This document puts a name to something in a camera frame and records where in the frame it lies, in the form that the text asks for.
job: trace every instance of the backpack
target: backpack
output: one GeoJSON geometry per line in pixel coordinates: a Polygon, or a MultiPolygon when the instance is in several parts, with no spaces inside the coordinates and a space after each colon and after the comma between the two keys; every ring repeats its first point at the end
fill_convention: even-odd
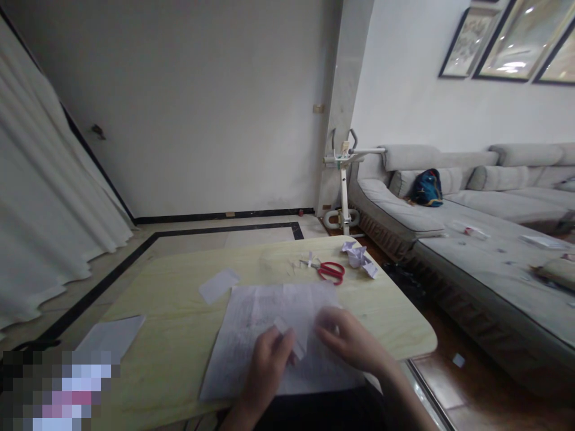
{"type": "Polygon", "coordinates": [[[425,207],[440,207],[443,205],[441,180],[437,169],[427,169],[415,178],[410,200],[425,207]]]}

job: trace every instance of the table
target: table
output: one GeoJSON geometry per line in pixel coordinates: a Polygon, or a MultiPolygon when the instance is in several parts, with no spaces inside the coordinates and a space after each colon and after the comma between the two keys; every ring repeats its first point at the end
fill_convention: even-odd
{"type": "Polygon", "coordinates": [[[433,351],[437,338],[431,325],[379,265],[375,279],[351,268],[347,254],[340,251],[344,241],[353,238],[178,254],[147,265],[101,320],[147,316],[122,359],[121,378],[113,383],[113,420],[121,421],[125,430],[146,430],[229,406],[226,401],[198,402],[229,299],[228,292],[208,305],[198,287],[225,268],[241,277],[241,286],[309,283],[319,279],[317,271],[302,265],[294,274],[289,261],[306,259],[312,251],[322,262],[344,265],[346,275],[337,287],[340,303],[391,355],[399,360],[433,351]]]}

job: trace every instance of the exercise bike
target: exercise bike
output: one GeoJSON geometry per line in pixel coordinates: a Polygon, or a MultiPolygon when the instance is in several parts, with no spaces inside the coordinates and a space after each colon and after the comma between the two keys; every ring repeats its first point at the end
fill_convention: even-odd
{"type": "MultiPolygon", "coordinates": [[[[349,141],[344,141],[341,144],[341,151],[339,155],[335,154],[335,129],[333,134],[331,135],[331,149],[334,152],[333,156],[326,156],[323,158],[323,163],[336,163],[336,167],[340,172],[341,178],[341,209],[340,210],[332,210],[325,213],[323,216],[323,224],[328,229],[343,229],[344,235],[349,235],[349,228],[357,226],[359,224],[359,212],[357,210],[350,210],[347,207],[347,167],[352,162],[363,162],[363,156],[366,154],[382,154],[385,152],[385,148],[357,148],[358,146],[358,137],[353,131],[350,129],[349,132],[353,136],[353,147],[349,148],[349,141]],[[330,217],[337,216],[338,223],[331,223],[329,221],[330,217]]],[[[363,234],[360,235],[351,235],[354,238],[359,238],[364,236],[363,234]]]]}

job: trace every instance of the hand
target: hand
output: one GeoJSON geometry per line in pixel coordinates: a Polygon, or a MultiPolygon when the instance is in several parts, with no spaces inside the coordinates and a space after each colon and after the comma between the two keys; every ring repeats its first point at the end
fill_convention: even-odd
{"type": "Polygon", "coordinates": [[[282,337],[275,326],[261,334],[256,341],[246,385],[238,403],[258,415],[258,419],[276,396],[294,343],[293,329],[282,337]]]}
{"type": "Polygon", "coordinates": [[[323,307],[316,317],[318,338],[337,356],[361,371],[377,375],[387,362],[395,362],[381,344],[349,311],[323,307]]]}

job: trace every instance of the picture frame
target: picture frame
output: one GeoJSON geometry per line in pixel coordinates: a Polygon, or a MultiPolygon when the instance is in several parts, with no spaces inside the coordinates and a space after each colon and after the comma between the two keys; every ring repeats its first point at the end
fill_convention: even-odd
{"type": "Polygon", "coordinates": [[[511,0],[473,78],[526,83],[575,16],[575,0],[511,0]]]}
{"type": "Polygon", "coordinates": [[[563,33],[533,82],[575,86],[575,19],[563,33]]]}
{"type": "Polygon", "coordinates": [[[470,7],[465,10],[439,72],[444,78],[467,78],[497,22],[499,11],[470,7]]]}

